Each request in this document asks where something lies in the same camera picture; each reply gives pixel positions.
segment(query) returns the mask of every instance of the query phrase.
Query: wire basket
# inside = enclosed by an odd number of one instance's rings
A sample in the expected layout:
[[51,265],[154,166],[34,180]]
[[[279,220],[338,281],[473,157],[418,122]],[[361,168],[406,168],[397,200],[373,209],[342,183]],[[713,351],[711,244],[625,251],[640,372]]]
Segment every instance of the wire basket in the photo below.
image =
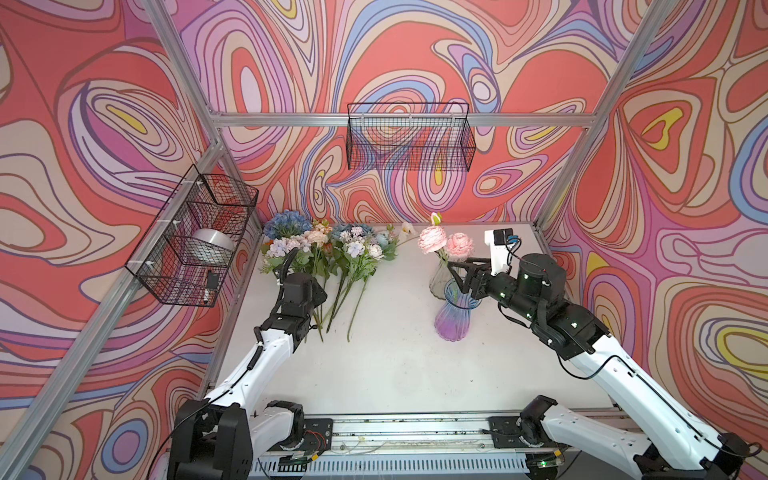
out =
[[475,136],[465,102],[347,104],[350,170],[469,171]]
[[[189,194],[150,253],[137,269],[128,263],[126,268],[161,303],[214,306],[258,195],[241,180],[197,172]],[[200,232],[212,230],[224,244],[202,240]]]

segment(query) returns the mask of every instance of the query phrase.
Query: colorful wall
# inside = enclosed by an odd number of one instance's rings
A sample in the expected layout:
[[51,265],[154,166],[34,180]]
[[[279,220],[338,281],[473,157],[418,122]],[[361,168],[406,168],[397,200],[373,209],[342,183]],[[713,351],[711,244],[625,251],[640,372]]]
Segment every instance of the colorful wall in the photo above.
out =
[[[169,2],[222,112],[346,112],[351,101],[469,101],[474,112],[592,112],[646,11],[625,2]],[[578,128],[475,131],[467,173],[349,172],[345,128],[223,132],[263,219],[533,220]]]
[[[139,4],[0,2],[0,442],[208,145]],[[141,477],[246,261],[213,309],[140,291],[28,477]]]
[[[688,1],[547,238],[571,295],[718,429],[768,446],[768,5]],[[768,478],[768,453],[741,478]]]

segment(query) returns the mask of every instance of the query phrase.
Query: purple vase base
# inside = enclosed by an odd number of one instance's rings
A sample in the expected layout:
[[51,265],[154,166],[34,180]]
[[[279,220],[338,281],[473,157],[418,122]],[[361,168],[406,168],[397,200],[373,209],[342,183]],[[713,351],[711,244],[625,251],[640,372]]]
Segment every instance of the purple vase base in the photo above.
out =
[[458,342],[469,332],[469,311],[446,303],[435,317],[435,330],[440,338]]

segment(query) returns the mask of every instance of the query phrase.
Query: psychedelic swirl pattern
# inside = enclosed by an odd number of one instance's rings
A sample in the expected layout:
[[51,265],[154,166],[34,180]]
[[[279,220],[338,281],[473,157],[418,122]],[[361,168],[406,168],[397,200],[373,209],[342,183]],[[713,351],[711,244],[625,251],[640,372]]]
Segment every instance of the psychedelic swirl pattern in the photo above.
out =
[[[625,2],[222,0],[174,22],[215,111],[346,112],[349,102],[468,101],[471,110],[590,112],[646,5]],[[222,134],[259,215],[331,221],[532,220],[579,129],[479,127],[467,173],[346,168],[345,128]]]
[[[572,297],[692,411],[768,446],[768,8],[681,2],[547,238]],[[768,478],[768,453],[740,478]]]
[[[0,442],[207,148],[141,3],[0,2]],[[145,475],[254,241],[214,309],[139,292],[27,478]]]

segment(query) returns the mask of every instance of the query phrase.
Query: clear glass vase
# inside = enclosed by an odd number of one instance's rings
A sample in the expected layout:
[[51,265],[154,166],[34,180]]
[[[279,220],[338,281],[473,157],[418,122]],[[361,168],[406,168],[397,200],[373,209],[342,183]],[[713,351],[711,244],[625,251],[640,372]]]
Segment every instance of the clear glass vase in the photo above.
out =
[[[448,257],[447,260],[440,259],[435,274],[429,281],[429,291],[439,300],[445,300],[445,285],[453,278],[451,270],[448,270],[448,262],[463,262],[466,257]],[[458,274],[462,275],[463,269],[458,269]]]

